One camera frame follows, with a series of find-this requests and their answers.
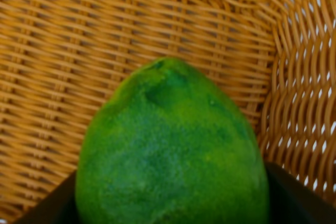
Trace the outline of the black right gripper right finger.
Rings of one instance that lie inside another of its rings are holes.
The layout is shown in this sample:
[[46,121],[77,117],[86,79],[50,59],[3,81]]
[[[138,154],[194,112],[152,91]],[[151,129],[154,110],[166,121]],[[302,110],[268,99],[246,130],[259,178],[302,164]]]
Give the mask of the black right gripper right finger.
[[265,164],[270,195],[270,223],[335,223],[335,208],[282,167]]

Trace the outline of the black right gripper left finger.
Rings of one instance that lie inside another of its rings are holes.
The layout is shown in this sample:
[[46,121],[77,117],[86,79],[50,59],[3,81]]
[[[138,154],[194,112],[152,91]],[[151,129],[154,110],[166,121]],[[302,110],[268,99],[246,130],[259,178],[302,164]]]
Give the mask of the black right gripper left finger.
[[79,216],[75,203],[76,174],[72,173],[45,199],[20,217],[16,224],[76,224]]

